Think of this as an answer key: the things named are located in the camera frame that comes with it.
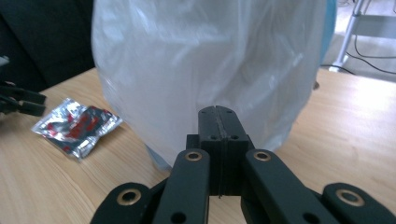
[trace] white plastic bag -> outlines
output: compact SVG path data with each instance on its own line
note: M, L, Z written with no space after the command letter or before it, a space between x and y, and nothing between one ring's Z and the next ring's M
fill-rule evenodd
M326 1L98 0L92 48L106 99L173 165L198 111L231 108L275 149L307 102Z

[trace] floor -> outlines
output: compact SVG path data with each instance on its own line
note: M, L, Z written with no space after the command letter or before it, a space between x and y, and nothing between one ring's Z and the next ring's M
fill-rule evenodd
M365 13L368 15L396 16L395 4L396 0L372 0ZM354 6L355 3L353 3L352 0L338 0L335 34L332 38L331 46L326 54L323 64L332 64L335 61L344 41L345 32ZM356 36L353 35L347 52L351 55L359 56L355 50L355 38ZM363 60L371 63L373 66L390 73L381 72L365 62L351 57L348 57L346 63L343 65L345 69L357 76L372 77L396 82L396 39L358 36L356 39L356 47L361 55L375 57L359 56L360 58L363 58ZM340 69L339 72L347 73L347 71L342 69Z

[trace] black cable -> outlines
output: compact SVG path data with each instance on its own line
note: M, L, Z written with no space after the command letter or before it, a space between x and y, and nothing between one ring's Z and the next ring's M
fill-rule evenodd
M358 36L355 35L355 50L359 56L363 58L374 58L374 59L396 59L396 56L371 56L371 55L363 55L358 51Z
M342 69L342 70L344 70L344 71L348 72L349 74L356 75L355 73L353 73L353 72L351 72L351 71L347 70L346 68L343 68L343 67L341 67L341 66L338 66L338 65L332 65L332 64L321 64L321 65L320 65L320 67L336 67L336 68L339 68L339 69Z
M348 53L348 52L347 52L346 54L349 55L349 57L352 57L352 58L354 58L354 59L358 59L358 60L361 60L361 61L367 63L368 65L372 66L374 69L376 69L376 70L378 70L378 71L380 71L380 72L396 75L396 72L390 72L390 71L386 71L386 70L380 69L380 68L375 67L374 65L370 64L369 62L367 62L366 60L364 60L364 59L362 59L362 58L356 57L355 55L351 55L351 54Z

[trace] black object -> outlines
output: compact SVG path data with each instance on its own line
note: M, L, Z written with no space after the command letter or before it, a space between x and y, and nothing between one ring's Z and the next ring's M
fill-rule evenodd
M1 0L0 56L10 64L0 77L43 91L94 67L93 0Z
M45 100L45 95L0 81L0 113L8 114L18 111L22 114L40 117L46 109Z
M330 184L323 195L306 188L276 154L253 146L231 109L210 106L199 112L199 134L187 136L170 177L152 189L113 189L92 224L207 223L209 195L241 196L247 223L396 223L356 187Z

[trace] screw hole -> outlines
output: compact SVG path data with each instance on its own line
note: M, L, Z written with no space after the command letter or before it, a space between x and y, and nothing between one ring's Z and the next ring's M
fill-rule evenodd
M254 154L254 158L259 161L269 161L271 160L271 155L266 152L259 151Z
M193 152L187 153L185 157L186 157L186 160L188 160L188 161L198 161L202 158L202 155L201 155L201 153L193 151Z
M335 195L339 200L352 206L360 207L365 204L363 198L359 194L349 189L338 189Z
M122 199L123 199L125 202L130 202L130 201L132 201L135 197L136 197L136 194L135 194L134 192L128 192L128 193L125 193L124 195L122 195Z
M186 222L186 215L184 213L174 213L171 216L172 223L184 223Z
M117 203L120 205L132 205L137 203L142 194L138 189L125 189L117 197Z
M311 213L304 213L303 217L305 219L305 221L307 221L308 223L312 223L312 224L319 224L320 220L317 216L315 216L314 214Z

